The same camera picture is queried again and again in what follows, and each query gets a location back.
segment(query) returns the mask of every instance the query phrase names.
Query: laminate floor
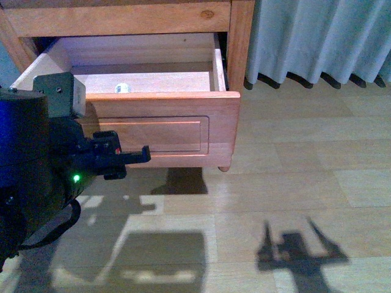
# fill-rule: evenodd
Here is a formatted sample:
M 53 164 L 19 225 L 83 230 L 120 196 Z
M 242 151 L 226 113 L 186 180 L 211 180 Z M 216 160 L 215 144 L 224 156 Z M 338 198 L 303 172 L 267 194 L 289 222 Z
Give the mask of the laminate floor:
M 391 85 L 258 83 L 228 173 L 129 169 L 79 201 L 0 292 L 389 293 Z

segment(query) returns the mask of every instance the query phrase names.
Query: wooden drawer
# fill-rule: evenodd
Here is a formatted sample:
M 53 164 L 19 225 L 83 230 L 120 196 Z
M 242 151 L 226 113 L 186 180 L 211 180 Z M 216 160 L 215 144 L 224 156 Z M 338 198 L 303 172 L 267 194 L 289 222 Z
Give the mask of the wooden drawer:
M 113 129 L 123 151 L 150 145 L 152 160 L 135 167 L 230 165 L 240 95 L 225 91 L 216 35 L 60 38 L 12 86 L 65 71 L 86 86 L 86 135 Z

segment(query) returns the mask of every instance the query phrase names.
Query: gray curtain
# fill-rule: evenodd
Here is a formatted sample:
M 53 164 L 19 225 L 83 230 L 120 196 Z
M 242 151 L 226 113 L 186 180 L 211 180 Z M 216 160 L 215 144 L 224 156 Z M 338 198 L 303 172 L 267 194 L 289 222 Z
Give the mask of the gray curtain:
M 247 79 L 283 83 L 287 72 L 342 84 L 351 73 L 391 81 L 391 0 L 257 0 Z

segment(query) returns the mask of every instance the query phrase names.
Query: black device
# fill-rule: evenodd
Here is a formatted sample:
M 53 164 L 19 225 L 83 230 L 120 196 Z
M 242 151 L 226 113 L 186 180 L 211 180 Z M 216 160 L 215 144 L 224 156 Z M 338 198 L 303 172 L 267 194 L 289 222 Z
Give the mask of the black device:
M 123 153 L 115 131 L 84 137 L 72 111 L 73 94 L 83 94 L 75 84 L 61 73 L 35 78 L 34 91 L 0 89 L 0 272 L 63 208 L 79 209 L 75 199 L 94 177 L 122 179 L 126 164 L 151 159 L 148 146 Z

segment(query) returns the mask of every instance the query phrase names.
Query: wooden cabinet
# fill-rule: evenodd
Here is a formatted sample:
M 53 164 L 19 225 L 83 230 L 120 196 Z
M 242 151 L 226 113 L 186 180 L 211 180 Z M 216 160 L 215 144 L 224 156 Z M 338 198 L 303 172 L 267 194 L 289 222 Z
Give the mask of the wooden cabinet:
M 85 132 L 114 129 L 124 150 L 149 144 L 140 167 L 228 170 L 254 0 L 0 3 L 0 39 L 24 70 L 14 87 L 71 71 L 87 89 Z M 213 32 L 228 32 L 230 91 Z M 33 37 L 50 36 L 62 38 L 35 59 Z

